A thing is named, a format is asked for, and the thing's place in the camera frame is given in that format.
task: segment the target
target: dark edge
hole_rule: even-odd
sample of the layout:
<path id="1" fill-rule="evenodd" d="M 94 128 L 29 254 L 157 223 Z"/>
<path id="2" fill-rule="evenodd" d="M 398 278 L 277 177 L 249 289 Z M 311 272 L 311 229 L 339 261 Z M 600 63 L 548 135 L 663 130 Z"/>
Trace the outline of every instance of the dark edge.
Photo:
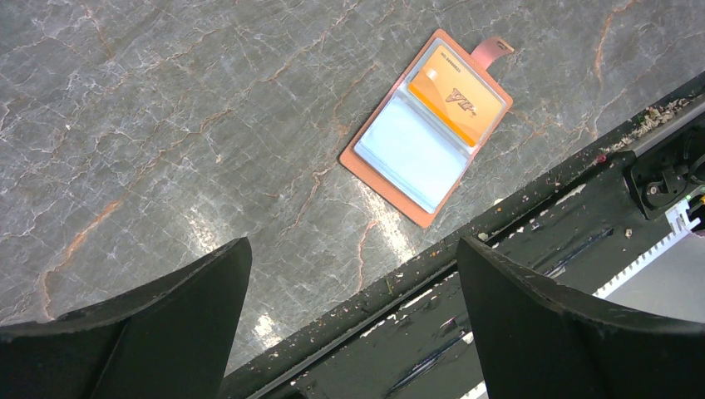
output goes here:
<path id="1" fill-rule="evenodd" d="M 246 237 L 233 239 L 183 268 L 113 298 L 63 313 L 49 323 L 26 322 L 2 326 L 0 340 L 9 342 L 15 337 L 42 337 L 75 333 L 121 323 L 147 308 L 164 306 L 164 301 L 168 300 L 170 295 L 193 284 L 192 278 L 198 275 L 201 270 L 211 266 L 213 262 L 219 260 L 231 249 L 243 244 L 249 245 Z"/>
<path id="2" fill-rule="evenodd" d="M 681 98 L 693 99 L 702 94 L 704 89 L 705 72 L 652 106 L 666 106 L 669 102 Z M 282 382 L 293 379 L 340 342 L 363 330 L 420 287 L 454 266 L 461 237 L 488 234 L 489 239 L 486 242 L 493 244 L 501 240 L 507 228 L 516 220 L 524 218 L 547 202 L 561 198 L 580 176 L 598 164 L 602 155 L 609 155 L 608 149 L 624 143 L 623 139 L 638 126 L 638 121 L 642 120 L 647 112 L 639 112 L 504 199 L 500 204 L 501 208 L 513 209 L 513 212 L 499 212 L 497 206 L 490 207 L 470 223 L 433 244 L 384 278 L 371 283 L 349 300 L 231 372 L 223 380 L 219 398 L 261 397 Z"/>

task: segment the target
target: gray marble surface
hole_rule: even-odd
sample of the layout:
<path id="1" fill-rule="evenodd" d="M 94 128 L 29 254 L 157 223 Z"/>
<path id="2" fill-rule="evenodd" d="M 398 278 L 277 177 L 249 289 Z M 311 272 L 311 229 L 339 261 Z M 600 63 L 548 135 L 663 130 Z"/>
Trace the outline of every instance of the gray marble surface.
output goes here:
<path id="1" fill-rule="evenodd" d="M 337 156 L 432 32 L 515 105 L 420 229 Z M 0 3 L 0 321 L 248 236 L 229 370 L 703 70 L 698 0 Z"/>

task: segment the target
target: debris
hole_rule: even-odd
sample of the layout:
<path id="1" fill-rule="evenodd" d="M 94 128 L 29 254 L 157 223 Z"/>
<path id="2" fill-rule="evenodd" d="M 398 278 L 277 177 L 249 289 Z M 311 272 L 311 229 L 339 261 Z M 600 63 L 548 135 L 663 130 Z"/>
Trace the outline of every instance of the debris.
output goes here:
<path id="1" fill-rule="evenodd" d="M 672 120 L 675 115 L 689 103 L 689 99 L 681 98 L 669 102 L 661 111 L 650 106 L 645 110 L 646 113 L 643 116 L 638 116 L 639 124 L 636 129 L 628 133 L 619 142 L 601 150 L 607 154 L 610 154 L 623 149 L 625 146 L 634 143 L 635 140 L 650 132 L 654 128 Z"/>
<path id="2" fill-rule="evenodd" d="M 560 180 L 562 178 L 563 178 L 563 175 L 556 176 L 555 179 L 553 179 L 553 181 L 550 181 L 549 178 L 546 178 L 546 184 L 547 185 L 555 185 L 556 187 L 558 187 L 560 185 Z"/>
<path id="3" fill-rule="evenodd" d="M 472 332 L 465 334 L 462 338 L 463 342 L 470 345 L 475 340 L 475 335 Z"/>
<path id="4" fill-rule="evenodd" d="M 568 194 L 564 195 L 563 198 L 561 198 L 561 199 L 559 199 L 558 201 L 556 201 L 555 204 L 556 204 L 556 205 L 557 205 L 557 204 L 560 204 L 561 202 L 567 200 L 568 198 L 570 198 L 570 197 L 572 197 L 572 196 L 574 196 L 574 195 L 580 194 L 580 193 L 583 191 L 583 189 L 585 188 L 585 186 L 586 186 L 586 184 L 583 183 L 582 185 L 579 185 L 578 187 L 575 187 L 575 188 L 572 189 Z"/>

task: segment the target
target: card holder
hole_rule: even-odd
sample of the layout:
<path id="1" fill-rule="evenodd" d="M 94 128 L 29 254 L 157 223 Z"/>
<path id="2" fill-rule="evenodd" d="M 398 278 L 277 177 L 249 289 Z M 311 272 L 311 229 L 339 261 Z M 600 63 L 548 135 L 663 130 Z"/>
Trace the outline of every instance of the card holder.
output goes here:
<path id="1" fill-rule="evenodd" d="M 513 51 L 497 37 L 483 45 L 495 53 Z M 340 162 L 427 227 L 510 105 L 511 98 L 481 65 L 438 30 Z"/>

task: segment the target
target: dust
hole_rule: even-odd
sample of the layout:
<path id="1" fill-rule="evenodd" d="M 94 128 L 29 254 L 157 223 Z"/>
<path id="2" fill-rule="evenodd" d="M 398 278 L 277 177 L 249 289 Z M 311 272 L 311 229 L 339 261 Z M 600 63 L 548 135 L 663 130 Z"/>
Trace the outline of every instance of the dust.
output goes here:
<path id="1" fill-rule="evenodd" d="M 678 114 L 678 112 L 681 111 L 686 105 L 690 104 L 690 102 L 691 100 L 689 99 L 680 98 L 669 102 L 666 106 L 650 106 L 643 114 L 636 116 L 635 119 L 638 122 L 638 125 L 633 131 L 630 131 L 619 142 L 612 144 L 607 148 L 602 148 L 601 150 L 605 154 L 622 150 L 625 146 L 634 143 L 638 138 L 646 135 L 656 127 L 672 120 L 676 114 Z"/>

